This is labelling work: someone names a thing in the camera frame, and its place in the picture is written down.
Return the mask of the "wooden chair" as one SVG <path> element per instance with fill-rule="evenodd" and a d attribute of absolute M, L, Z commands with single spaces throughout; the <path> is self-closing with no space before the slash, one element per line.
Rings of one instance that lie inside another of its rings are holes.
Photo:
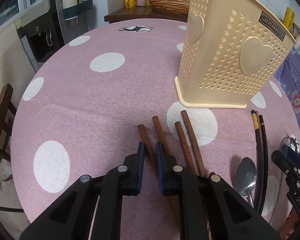
<path fill-rule="evenodd" d="M 0 137 L 2 131 L 4 131 L 8 137 L 12 135 L 12 126 L 7 123 L 6 116 L 8 111 L 12 113 L 13 116 L 16 115 L 17 109 L 12 103 L 13 87 L 7 83 L 1 90 L 0 93 Z M 5 150 L 0 148 L 0 157 L 6 161 L 11 161 L 11 156 Z"/>

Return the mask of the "cream plastic utensil holder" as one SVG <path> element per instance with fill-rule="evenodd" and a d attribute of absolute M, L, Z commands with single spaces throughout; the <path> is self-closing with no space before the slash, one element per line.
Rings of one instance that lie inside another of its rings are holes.
<path fill-rule="evenodd" d="M 190 0 L 174 83 L 189 108 L 245 108 L 295 39 L 257 0 Z"/>

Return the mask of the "water dispenser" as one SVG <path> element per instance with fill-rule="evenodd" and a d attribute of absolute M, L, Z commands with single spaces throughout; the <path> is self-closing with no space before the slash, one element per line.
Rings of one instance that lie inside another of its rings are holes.
<path fill-rule="evenodd" d="M 21 14 L 20 23 L 38 63 L 46 62 L 65 45 L 56 0 L 38 0 Z"/>

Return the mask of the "yellow mug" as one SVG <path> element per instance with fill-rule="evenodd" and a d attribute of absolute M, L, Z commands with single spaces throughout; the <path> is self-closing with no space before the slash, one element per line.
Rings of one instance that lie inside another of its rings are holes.
<path fill-rule="evenodd" d="M 137 6 L 136 0 L 124 0 L 125 8 L 135 8 Z"/>

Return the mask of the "woven pattern basin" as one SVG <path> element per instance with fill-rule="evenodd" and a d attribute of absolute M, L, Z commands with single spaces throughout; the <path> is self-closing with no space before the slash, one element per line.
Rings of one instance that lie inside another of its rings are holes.
<path fill-rule="evenodd" d="M 148 2 L 156 14 L 162 14 L 173 20 L 187 21 L 190 0 L 148 0 Z"/>

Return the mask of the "yellow package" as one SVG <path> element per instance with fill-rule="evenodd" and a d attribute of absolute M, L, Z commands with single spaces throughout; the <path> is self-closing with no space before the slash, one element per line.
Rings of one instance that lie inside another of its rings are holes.
<path fill-rule="evenodd" d="M 288 31 L 291 31 L 293 22 L 295 18 L 295 12 L 290 8 L 286 8 L 285 15 L 283 17 L 283 25 L 286 27 Z"/>

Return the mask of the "dark wooden counter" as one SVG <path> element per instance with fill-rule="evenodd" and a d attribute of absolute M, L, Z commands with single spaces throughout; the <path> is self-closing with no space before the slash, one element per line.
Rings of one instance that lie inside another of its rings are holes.
<path fill-rule="evenodd" d="M 114 23 L 142 18 L 161 18 L 167 20 L 187 22 L 187 16 L 185 15 L 163 12 L 152 9 L 151 7 L 122 8 L 115 12 L 105 15 L 104 21 Z"/>

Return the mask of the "purple floral cloth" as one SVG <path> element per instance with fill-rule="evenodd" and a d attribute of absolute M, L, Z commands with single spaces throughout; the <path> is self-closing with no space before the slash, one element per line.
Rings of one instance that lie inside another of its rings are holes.
<path fill-rule="evenodd" d="M 296 115 L 300 129 L 300 51 L 291 49 L 288 56 L 274 74 L 285 91 Z"/>

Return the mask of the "pink polka dot tablecloth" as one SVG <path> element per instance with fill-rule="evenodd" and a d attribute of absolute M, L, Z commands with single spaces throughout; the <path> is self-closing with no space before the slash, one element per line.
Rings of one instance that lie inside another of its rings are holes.
<path fill-rule="evenodd" d="M 185 165 L 174 124 L 182 122 L 185 109 L 207 172 L 230 185 L 242 158 L 256 163 L 252 109 L 263 115 L 270 155 L 288 135 L 300 144 L 291 99 L 274 78 L 246 109 L 190 109 L 179 103 L 174 78 L 184 24 L 113 23 L 65 45 L 40 68 L 19 103 L 11 142 L 15 187 L 30 222 L 81 175 L 102 176 L 136 153 L 139 124 L 154 149 L 155 115 L 170 151 Z M 123 199 L 121 239 L 180 239 L 155 173 L 146 158 L 141 194 Z"/>

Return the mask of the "thin brown chopstick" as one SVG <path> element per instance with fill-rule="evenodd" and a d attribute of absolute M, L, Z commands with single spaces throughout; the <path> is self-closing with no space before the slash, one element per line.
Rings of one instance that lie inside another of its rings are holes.
<path fill-rule="evenodd" d="M 254 129 L 260 129 L 260 119 L 259 119 L 258 111 L 254 112 L 253 122 L 254 122 Z"/>

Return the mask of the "brown wooden chopstick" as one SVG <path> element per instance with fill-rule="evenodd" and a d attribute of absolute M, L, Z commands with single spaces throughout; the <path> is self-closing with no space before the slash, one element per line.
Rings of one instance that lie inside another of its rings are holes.
<path fill-rule="evenodd" d="M 157 132 L 158 138 L 159 138 L 160 142 L 162 143 L 162 148 L 163 148 L 164 152 L 166 154 L 172 155 L 172 152 L 170 151 L 170 148 L 168 146 L 168 143 L 167 143 L 167 140 L 166 140 L 166 137 L 165 137 L 165 134 L 162 129 L 162 125 L 161 125 L 161 122 L 160 122 L 158 116 L 157 115 L 153 116 L 152 120 L 153 120 L 155 130 Z"/>
<path fill-rule="evenodd" d="M 188 143 L 187 143 L 187 140 L 186 140 L 185 133 L 183 131 L 181 122 L 177 121 L 177 122 L 174 123 L 174 125 L 175 125 L 175 129 L 177 131 L 177 134 L 178 134 L 179 142 L 180 142 L 180 145 L 181 145 L 181 149 L 183 151 L 183 155 L 184 155 L 184 158 L 185 158 L 185 161 L 186 161 L 186 165 L 192 173 L 197 174 L 197 171 L 196 171 L 196 168 L 194 166 L 194 162 L 192 160 L 191 152 L 190 152 L 190 149 L 189 149 L 189 146 L 188 146 Z"/>
<path fill-rule="evenodd" d="M 181 111 L 181 117 L 183 119 L 188 137 L 189 137 L 189 141 L 192 147 L 192 152 L 194 155 L 194 159 L 196 161 L 196 165 L 197 165 L 197 170 L 200 176 L 202 177 L 206 177 L 207 176 L 207 172 L 203 163 L 203 159 L 202 159 L 202 155 L 199 149 L 199 145 L 197 142 L 197 138 L 196 135 L 194 133 L 190 118 L 188 116 L 188 113 L 186 110 L 182 110 Z"/>
<path fill-rule="evenodd" d="M 149 137 L 147 135 L 147 131 L 146 131 L 143 124 L 138 125 L 138 131 L 139 131 L 139 135 L 141 137 L 142 142 L 146 146 L 147 156 L 150 160 L 151 168 L 152 168 L 152 170 L 155 174 L 157 182 L 159 182 L 156 155 L 153 151 L 153 148 L 151 146 L 151 142 L 150 142 Z M 180 230 L 180 215 L 179 215 L 179 207 L 177 206 L 178 203 L 174 200 L 173 197 L 164 197 L 164 198 L 165 198 L 165 202 L 168 205 L 169 210 L 170 210 L 170 212 L 173 216 L 175 226 L 177 227 L 177 229 L 179 231 Z"/>

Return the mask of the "small steel spoon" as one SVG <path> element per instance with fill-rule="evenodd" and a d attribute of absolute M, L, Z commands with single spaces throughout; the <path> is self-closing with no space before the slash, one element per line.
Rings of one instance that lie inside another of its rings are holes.
<path fill-rule="evenodd" d="M 254 162 L 244 157 L 237 168 L 234 189 L 242 197 L 246 197 L 248 203 L 254 207 L 252 192 L 256 184 L 256 166 Z"/>

